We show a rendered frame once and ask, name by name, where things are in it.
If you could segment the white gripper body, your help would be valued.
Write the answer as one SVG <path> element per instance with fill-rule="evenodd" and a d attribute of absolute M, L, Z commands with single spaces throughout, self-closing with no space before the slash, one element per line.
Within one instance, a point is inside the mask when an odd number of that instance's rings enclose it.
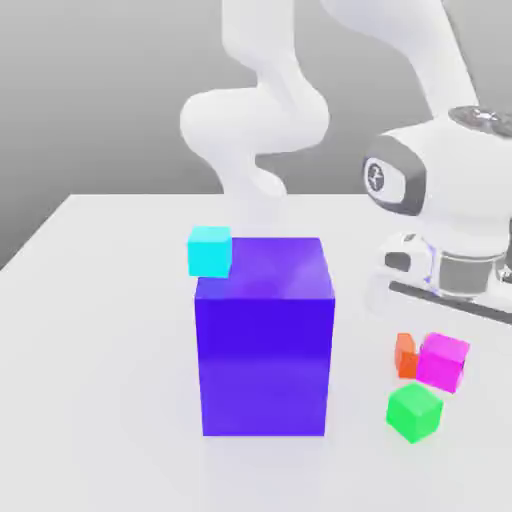
<path fill-rule="evenodd" d="M 512 345 L 512 283 L 495 278 L 481 297 L 464 302 L 373 272 L 366 280 L 366 310 L 388 330 L 416 339 L 437 332 L 471 344 Z"/>

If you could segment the small magenta cube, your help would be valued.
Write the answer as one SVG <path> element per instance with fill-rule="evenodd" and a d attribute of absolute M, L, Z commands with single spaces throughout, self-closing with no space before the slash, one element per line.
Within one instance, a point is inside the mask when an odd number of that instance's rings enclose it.
<path fill-rule="evenodd" d="M 454 394 L 461 382 L 470 344 L 431 332 L 419 350 L 416 379 L 424 384 Z"/>

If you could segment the small orange cube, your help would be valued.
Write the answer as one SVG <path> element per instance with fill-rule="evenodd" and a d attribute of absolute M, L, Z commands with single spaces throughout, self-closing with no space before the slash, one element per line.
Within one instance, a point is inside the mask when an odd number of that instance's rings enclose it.
<path fill-rule="evenodd" d="M 416 378 L 418 354 L 414 339 L 409 333 L 397 334 L 394 361 L 399 378 Z"/>

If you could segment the small green cube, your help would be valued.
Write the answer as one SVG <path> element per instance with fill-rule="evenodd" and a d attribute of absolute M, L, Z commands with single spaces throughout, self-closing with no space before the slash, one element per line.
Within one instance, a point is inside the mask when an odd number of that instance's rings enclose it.
<path fill-rule="evenodd" d="M 390 394 L 386 422 L 414 444 L 438 429 L 443 407 L 439 397 L 413 382 Z"/>

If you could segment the small cyan cube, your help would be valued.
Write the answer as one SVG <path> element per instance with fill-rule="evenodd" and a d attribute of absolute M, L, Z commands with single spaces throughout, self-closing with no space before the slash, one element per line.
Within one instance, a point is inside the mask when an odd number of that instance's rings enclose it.
<path fill-rule="evenodd" d="M 194 226 L 187 240 L 188 272 L 193 277 L 227 278 L 232 236 L 226 226 Z"/>

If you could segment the large purple box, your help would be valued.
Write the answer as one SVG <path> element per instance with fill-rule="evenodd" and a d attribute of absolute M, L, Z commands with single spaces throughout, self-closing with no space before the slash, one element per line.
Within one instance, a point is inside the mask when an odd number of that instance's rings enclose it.
<path fill-rule="evenodd" d="M 234 239 L 194 296 L 204 435 L 324 435 L 335 304 L 319 239 Z"/>

